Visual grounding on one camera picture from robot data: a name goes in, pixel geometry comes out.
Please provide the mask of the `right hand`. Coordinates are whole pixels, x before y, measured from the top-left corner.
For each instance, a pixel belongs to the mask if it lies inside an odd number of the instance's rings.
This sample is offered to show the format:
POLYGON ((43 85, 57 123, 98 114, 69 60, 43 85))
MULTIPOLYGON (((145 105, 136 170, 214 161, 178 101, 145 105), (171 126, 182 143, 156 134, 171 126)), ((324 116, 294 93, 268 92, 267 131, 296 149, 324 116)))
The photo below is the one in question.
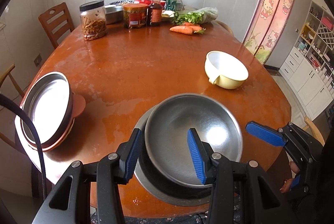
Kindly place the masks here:
MULTIPOLYGON (((293 173, 297 174, 300 172, 300 169, 298 168, 298 166, 296 165, 296 163, 294 161, 290 161, 289 162, 289 166, 290 169, 293 173)), ((286 193, 289 192, 292 182, 293 182, 293 178, 287 179, 284 181, 284 184, 282 185, 282 187, 280 188, 280 192, 281 193, 286 193)))

